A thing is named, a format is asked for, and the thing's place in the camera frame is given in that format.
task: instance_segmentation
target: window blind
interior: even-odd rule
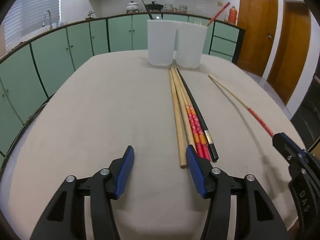
[[[2,22],[6,46],[40,29],[46,10],[51,12],[52,23],[60,19],[59,0],[16,0]]]

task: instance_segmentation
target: countertop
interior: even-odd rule
[[[236,91],[273,132],[285,132],[304,148],[293,125],[253,79],[226,60],[202,55],[199,68],[180,71],[219,154],[212,165],[230,176],[253,174],[289,227],[297,214],[288,163],[250,113],[207,74]],[[197,194],[188,168],[179,167],[168,68],[149,65],[146,50],[92,57],[41,112],[12,176],[6,213],[18,236],[29,239],[68,175],[92,176],[122,157],[128,145],[135,151],[133,169],[124,194],[112,201],[121,238],[198,240],[210,200]],[[235,212],[232,197],[230,236]],[[93,239],[90,230],[88,235]]]

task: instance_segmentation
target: white plastic container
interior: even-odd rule
[[[197,68],[200,64],[208,28],[193,23],[177,22],[179,43],[176,62],[181,67]]]
[[[148,21],[148,61],[153,66],[169,66],[173,61],[176,24],[169,20]]]

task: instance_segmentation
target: orange thermos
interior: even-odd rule
[[[236,20],[237,20],[237,9],[232,6],[232,8],[230,9],[229,11],[229,17],[228,17],[228,20],[229,20],[229,23],[232,23],[232,24],[236,24]]]

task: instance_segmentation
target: cooking pot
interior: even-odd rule
[[[129,3],[127,3],[125,5],[125,10],[127,12],[129,12],[129,11],[139,11],[139,4],[131,1],[131,2],[129,2]]]
[[[161,11],[163,8],[162,4],[158,4],[156,1],[152,1],[152,3],[147,4],[150,10],[158,10]]]

